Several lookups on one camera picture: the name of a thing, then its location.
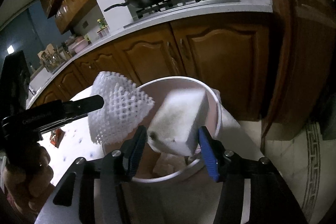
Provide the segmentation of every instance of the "wok handle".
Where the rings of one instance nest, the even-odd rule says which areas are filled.
[[[128,1],[126,1],[126,2],[124,2],[124,3],[114,4],[114,5],[111,5],[110,7],[106,8],[106,9],[104,10],[104,12],[107,12],[107,11],[109,11],[109,10],[111,10],[112,8],[115,8],[115,7],[127,6],[127,5],[129,5],[129,2],[128,2]]]

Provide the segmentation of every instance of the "white foam block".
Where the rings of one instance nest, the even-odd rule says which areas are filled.
[[[192,156],[208,110],[205,89],[171,91],[148,127],[148,144],[156,152]]]

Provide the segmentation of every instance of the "foam fruit net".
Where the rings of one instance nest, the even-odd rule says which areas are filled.
[[[152,97],[115,72],[102,71],[98,74],[92,85],[91,96],[96,94],[104,98],[105,104],[88,114],[94,143],[122,142],[154,106]]]

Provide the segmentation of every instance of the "human hand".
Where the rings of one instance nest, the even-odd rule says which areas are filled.
[[[17,210],[33,222],[54,189],[50,183],[54,175],[49,166],[50,156],[44,147],[40,146],[39,150],[41,167],[36,174],[28,176],[23,169],[11,164],[6,165],[3,173],[4,184]]]

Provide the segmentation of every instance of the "bolt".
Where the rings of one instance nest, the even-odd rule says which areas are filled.
[[[225,150],[224,155],[227,157],[232,157],[235,153],[232,150]]]
[[[114,150],[112,151],[112,157],[118,157],[121,155],[121,151],[120,150]]]
[[[260,162],[261,162],[262,164],[269,164],[269,158],[262,157],[262,158],[260,158]]]
[[[85,159],[83,157],[76,159],[76,164],[82,164],[83,162],[85,162]]]

